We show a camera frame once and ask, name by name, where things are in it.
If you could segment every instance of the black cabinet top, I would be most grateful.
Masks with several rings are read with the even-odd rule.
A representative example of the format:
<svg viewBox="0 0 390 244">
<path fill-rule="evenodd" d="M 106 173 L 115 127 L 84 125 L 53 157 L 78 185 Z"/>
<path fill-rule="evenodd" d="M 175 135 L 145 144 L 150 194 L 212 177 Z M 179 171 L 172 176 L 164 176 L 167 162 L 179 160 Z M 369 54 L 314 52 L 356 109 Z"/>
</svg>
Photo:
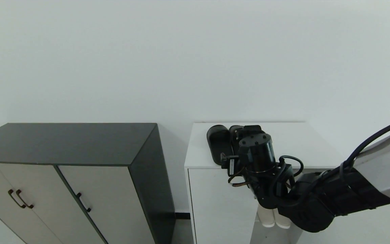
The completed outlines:
<svg viewBox="0 0 390 244">
<path fill-rule="evenodd" d="M 8 123 L 0 163 L 128 166 L 156 123 Z"/>
</svg>

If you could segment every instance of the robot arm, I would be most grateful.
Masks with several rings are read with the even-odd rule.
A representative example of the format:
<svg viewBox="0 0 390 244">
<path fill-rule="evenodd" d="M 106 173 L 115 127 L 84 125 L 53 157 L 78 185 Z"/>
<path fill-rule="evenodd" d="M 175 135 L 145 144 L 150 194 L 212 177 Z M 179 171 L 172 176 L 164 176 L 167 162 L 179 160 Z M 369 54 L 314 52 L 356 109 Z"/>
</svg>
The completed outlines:
<svg viewBox="0 0 390 244">
<path fill-rule="evenodd" d="M 244 182 L 232 185 L 247 185 L 262 207 L 277 208 L 303 230 L 319 232 L 335 216 L 390 204 L 390 136 L 365 148 L 386 130 L 367 139 L 339 167 L 303 174 L 295 181 L 303 170 L 299 159 L 281 156 L 276 162 L 271 136 L 258 125 L 234 128 L 231 144 L 235 155 L 221 156 L 229 182 L 243 176 Z M 297 173 L 285 159 L 301 164 Z"/>
</svg>

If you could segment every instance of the cabinet door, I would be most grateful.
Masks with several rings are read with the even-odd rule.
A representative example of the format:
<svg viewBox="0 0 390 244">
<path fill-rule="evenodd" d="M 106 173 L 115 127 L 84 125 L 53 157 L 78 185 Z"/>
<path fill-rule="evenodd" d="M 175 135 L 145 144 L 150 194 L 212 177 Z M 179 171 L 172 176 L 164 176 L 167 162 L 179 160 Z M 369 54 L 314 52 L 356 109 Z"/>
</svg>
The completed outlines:
<svg viewBox="0 0 390 244">
<path fill-rule="evenodd" d="M 103 243 L 53 166 L 0 164 L 0 170 L 61 242 Z"/>
<path fill-rule="evenodd" d="M 25 243 L 28 244 L 62 244 L 55 234 L 29 208 L 20 208 L 8 194 L 17 188 L 4 178 L 0 172 L 0 219 Z M 15 193 L 14 199 L 22 205 Z"/>
<path fill-rule="evenodd" d="M 153 244 L 127 167 L 59 166 L 109 244 Z"/>
</svg>

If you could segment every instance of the cabinet top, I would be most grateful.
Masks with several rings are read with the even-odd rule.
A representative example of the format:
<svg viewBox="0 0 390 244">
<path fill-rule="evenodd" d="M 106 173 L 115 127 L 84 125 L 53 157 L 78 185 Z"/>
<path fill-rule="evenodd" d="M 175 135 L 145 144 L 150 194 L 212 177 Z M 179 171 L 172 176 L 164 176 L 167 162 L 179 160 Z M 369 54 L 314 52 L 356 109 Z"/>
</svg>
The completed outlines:
<svg viewBox="0 0 390 244">
<path fill-rule="evenodd" d="M 128 166 L 156 123 L 8 123 L 0 163 Z"/>
<path fill-rule="evenodd" d="M 276 159 L 282 155 L 295 156 L 303 161 L 306 169 L 335 168 L 344 160 L 340 154 L 306 122 L 243 122 L 243 123 L 194 123 L 186 153 L 185 168 L 218 168 L 213 162 L 206 134 L 210 127 L 224 125 L 260 125 L 272 136 Z M 300 165 L 287 160 L 293 168 Z"/>
</svg>

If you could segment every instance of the black cylindrical motor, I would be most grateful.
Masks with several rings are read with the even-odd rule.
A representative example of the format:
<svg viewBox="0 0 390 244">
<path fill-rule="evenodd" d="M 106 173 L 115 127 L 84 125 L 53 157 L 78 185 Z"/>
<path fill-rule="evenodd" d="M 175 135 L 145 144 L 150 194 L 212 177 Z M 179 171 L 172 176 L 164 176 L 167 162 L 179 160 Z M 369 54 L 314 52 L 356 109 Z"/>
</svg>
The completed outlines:
<svg viewBox="0 0 390 244">
<path fill-rule="evenodd" d="M 239 142 L 240 163 L 250 173 L 264 173 L 276 166 L 272 137 L 266 133 L 247 136 Z"/>
</svg>

